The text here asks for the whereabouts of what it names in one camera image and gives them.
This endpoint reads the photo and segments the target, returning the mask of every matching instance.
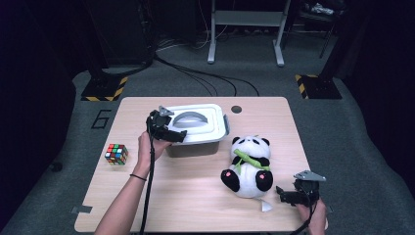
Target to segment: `white desk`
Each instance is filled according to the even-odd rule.
[[[279,26],[277,39],[272,41],[275,58],[279,67],[284,66],[283,54],[281,52],[281,38],[288,16],[291,0],[286,0],[283,12],[247,12],[247,11],[218,11],[216,0],[211,0],[211,34],[210,47],[208,50],[207,62],[214,63],[216,52],[216,25],[254,25],[254,26]]]
[[[124,98],[98,161],[81,212],[78,232],[93,232],[137,163],[138,136],[145,130],[149,113],[165,107],[217,104],[228,116],[230,134],[214,155],[171,158],[166,153],[156,161],[146,232],[275,232],[294,231],[302,225],[296,208],[281,203],[275,186],[293,191],[293,175],[309,169],[289,104],[281,97],[134,97]],[[234,114],[233,106],[242,112]],[[220,180],[229,167],[232,139],[257,134],[270,141],[274,184],[263,200],[273,207],[262,212],[260,202],[237,197]],[[109,144],[124,144],[129,151],[126,165],[110,165],[104,158]],[[131,231],[139,231],[145,193]]]

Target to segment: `panda's ear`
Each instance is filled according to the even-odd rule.
[[[269,146],[269,140],[262,138],[263,142],[265,142]]]
[[[239,139],[241,139],[241,137],[235,137],[235,138],[232,140],[232,144],[235,144],[235,142],[237,142]]]

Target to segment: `white lid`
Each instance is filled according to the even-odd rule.
[[[203,144],[220,141],[228,133],[222,110],[215,104],[166,107],[174,112],[168,129],[187,130],[183,143],[173,145]]]

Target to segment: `colorful puzzle cube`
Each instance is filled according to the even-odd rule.
[[[127,161],[128,151],[125,145],[110,144],[105,154],[105,158],[111,165],[125,165]]]

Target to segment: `panda plush toy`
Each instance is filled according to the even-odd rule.
[[[272,187],[269,141],[257,136],[235,137],[231,160],[220,178],[238,197],[259,198]]]

